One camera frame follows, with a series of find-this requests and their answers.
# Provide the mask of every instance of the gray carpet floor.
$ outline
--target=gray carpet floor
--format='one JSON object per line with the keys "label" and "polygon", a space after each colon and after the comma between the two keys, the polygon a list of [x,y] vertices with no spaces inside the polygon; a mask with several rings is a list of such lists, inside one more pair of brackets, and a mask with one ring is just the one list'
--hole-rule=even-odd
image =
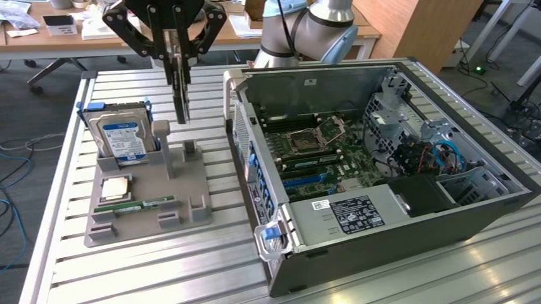
{"label": "gray carpet floor", "polygon": [[[472,23],[467,33],[465,41],[473,43],[487,18],[481,22]],[[495,37],[487,41],[479,55],[471,62],[472,66],[485,65],[485,52],[489,49]],[[511,94],[520,93],[524,89],[516,86],[523,73],[535,62],[541,47],[535,42],[517,36],[512,44],[499,59],[500,71],[487,68],[483,78],[495,81],[500,88]],[[242,60],[253,60],[254,52],[240,52]],[[134,70],[150,68],[149,60],[137,56],[127,56],[129,62],[122,65],[115,57],[90,58],[82,60],[90,70]],[[38,60],[40,67],[46,66],[51,60]],[[236,64],[233,53],[210,53],[205,57],[205,65]],[[39,85],[43,86],[45,93],[39,96],[28,91],[26,81],[38,72],[38,69],[24,66],[23,61],[14,61],[10,69],[0,73],[0,142],[10,139],[30,139],[45,134],[65,132],[69,125],[70,111],[79,86],[81,72],[73,65],[66,65],[46,77]],[[445,69],[440,77],[449,86],[463,94],[468,90],[483,85],[481,81],[463,75],[456,69]],[[484,111],[499,114],[505,110],[507,101],[503,96],[493,96],[492,88],[488,87],[468,95],[469,101]],[[541,101],[541,87],[537,88],[532,101]],[[47,140],[39,147],[53,146],[62,142],[61,138]],[[14,151],[15,156],[27,156],[30,151]],[[30,239],[28,252],[18,262],[22,268],[15,268],[0,273],[0,304],[18,303],[20,291],[24,283],[27,268],[30,263],[34,242],[42,221],[43,210],[46,208],[47,195],[55,174],[57,162],[61,150],[35,152],[32,156],[34,170],[28,177],[14,187],[7,189],[11,199],[16,202],[27,235]],[[19,166],[20,160],[0,158],[0,179]],[[8,223],[8,216],[0,218],[0,229]],[[22,249],[22,236],[18,226],[14,225],[8,233],[0,237],[0,265],[6,265],[19,254]]]}

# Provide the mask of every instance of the white cable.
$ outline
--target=white cable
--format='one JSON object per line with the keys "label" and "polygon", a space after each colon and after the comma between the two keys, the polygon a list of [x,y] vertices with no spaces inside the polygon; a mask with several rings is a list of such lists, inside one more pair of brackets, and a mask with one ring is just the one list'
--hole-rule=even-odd
{"label": "white cable", "polygon": [[[30,148],[30,146],[31,146],[32,144],[39,143],[39,142],[40,142],[42,140],[45,140],[45,139],[50,139],[50,138],[54,138],[54,137],[58,137],[58,136],[65,136],[65,135],[66,135],[66,132],[55,133],[55,134],[49,134],[49,135],[42,136],[42,137],[32,138],[30,141],[27,141],[27,142],[24,143],[24,145],[18,146],[18,147],[14,147],[14,148],[7,148],[7,147],[4,147],[4,146],[0,145],[0,149],[4,150],[4,151],[12,151],[12,150],[19,150],[19,149],[32,150],[32,149]],[[50,150],[59,149],[61,147],[62,147],[62,144],[58,145],[58,146],[50,147],[50,148],[34,149],[34,151],[50,151]]]}

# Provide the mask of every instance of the hard drive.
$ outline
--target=hard drive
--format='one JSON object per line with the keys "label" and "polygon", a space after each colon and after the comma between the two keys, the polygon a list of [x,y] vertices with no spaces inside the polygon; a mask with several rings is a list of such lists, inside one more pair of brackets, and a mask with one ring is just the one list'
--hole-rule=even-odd
{"label": "hard drive", "polygon": [[91,103],[83,117],[101,157],[115,157],[119,165],[133,165],[157,151],[149,103]]}

